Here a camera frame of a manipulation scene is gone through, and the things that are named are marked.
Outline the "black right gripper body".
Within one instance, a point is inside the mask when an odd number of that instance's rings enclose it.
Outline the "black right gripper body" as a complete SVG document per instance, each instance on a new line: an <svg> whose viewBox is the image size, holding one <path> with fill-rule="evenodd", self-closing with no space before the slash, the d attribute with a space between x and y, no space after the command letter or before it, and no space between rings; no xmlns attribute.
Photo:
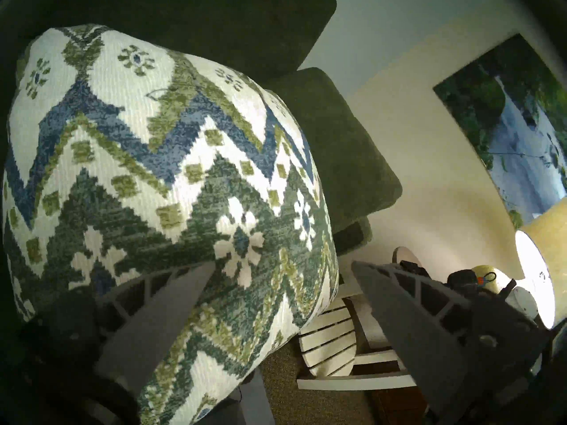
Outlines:
<svg viewBox="0 0 567 425"><path fill-rule="evenodd" d="M431 276L426 271L426 269L423 268L422 266L419 266L415 262L402 260L402 261L399 262L399 266L404 273L412 274L412 275L416 275L416 276L421 276L421 277L425 277L429 280L432 280Z"/></svg>

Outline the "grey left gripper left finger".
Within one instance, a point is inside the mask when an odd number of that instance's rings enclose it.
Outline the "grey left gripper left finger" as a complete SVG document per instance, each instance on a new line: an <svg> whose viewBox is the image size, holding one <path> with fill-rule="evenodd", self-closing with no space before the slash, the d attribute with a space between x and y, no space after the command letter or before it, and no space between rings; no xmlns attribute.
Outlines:
<svg viewBox="0 0 567 425"><path fill-rule="evenodd" d="M199 262L141 275L103 295L83 287L63 294L48 309L55 352L140 394L215 270L215 262Z"/></svg>

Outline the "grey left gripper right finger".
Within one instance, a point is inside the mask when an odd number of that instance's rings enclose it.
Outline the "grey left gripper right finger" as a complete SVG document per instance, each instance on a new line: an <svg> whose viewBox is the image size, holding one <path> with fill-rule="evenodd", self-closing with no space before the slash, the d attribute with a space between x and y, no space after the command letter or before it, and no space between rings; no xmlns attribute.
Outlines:
<svg viewBox="0 0 567 425"><path fill-rule="evenodd" d="M393 264L353 261L351 270L427 400L430 423L496 423L527 389L549 331L504 290L462 293Z"/></svg>

